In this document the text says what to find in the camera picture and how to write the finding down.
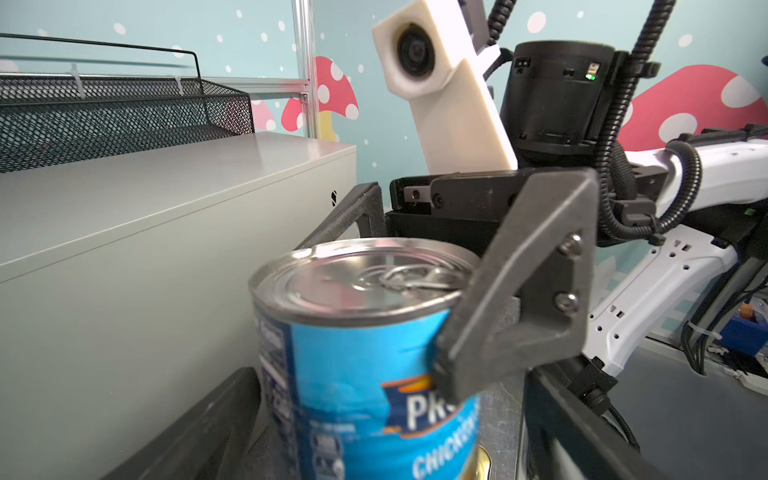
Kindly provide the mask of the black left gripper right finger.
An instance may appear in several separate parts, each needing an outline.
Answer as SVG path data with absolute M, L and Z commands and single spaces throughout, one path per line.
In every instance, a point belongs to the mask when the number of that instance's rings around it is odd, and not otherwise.
M 527 373 L 524 417 L 535 479 L 664 479 L 543 368 Z

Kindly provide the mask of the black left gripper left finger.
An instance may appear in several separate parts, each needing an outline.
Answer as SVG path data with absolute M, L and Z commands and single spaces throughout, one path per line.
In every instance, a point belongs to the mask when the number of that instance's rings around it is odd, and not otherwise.
M 238 479 L 261 404 L 252 367 L 236 370 L 107 479 Z

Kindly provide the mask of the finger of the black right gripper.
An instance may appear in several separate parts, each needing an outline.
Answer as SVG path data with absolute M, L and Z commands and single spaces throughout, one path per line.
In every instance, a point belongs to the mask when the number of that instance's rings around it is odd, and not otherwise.
M 435 338 L 431 376 L 447 402 L 581 353 L 599 200 L 589 168 L 525 182 Z
M 336 241 L 353 225 L 358 227 L 362 238 L 387 236 L 382 189 L 377 182 L 359 184 L 352 188 L 296 249 Z

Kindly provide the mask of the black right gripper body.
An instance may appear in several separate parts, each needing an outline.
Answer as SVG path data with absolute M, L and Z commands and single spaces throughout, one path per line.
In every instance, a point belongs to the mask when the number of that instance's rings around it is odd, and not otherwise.
M 599 180 L 592 169 L 519 169 L 404 177 L 390 184 L 391 238 L 471 252 L 592 252 Z

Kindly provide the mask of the blue Progresso soup can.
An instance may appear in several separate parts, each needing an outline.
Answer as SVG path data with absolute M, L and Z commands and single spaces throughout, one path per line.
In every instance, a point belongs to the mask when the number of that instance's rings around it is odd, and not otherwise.
M 478 265 L 418 238 L 337 240 L 260 267 L 249 290 L 281 479 L 471 479 L 480 401 L 442 398 L 433 339 Z

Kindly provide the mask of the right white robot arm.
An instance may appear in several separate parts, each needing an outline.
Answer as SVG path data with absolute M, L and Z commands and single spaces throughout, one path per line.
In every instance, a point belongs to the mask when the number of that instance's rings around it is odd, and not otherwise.
M 683 134 L 631 163 L 618 135 L 671 16 L 655 2 L 634 48 L 576 41 L 497 41 L 513 3 L 416 1 L 373 30 L 389 91 L 412 110 L 429 172 L 355 187 L 304 241 L 441 240 L 477 253 L 438 332 L 431 372 L 451 400 L 510 373 L 579 356 L 596 247 L 661 246 L 691 211 L 767 196 L 767 129 Z

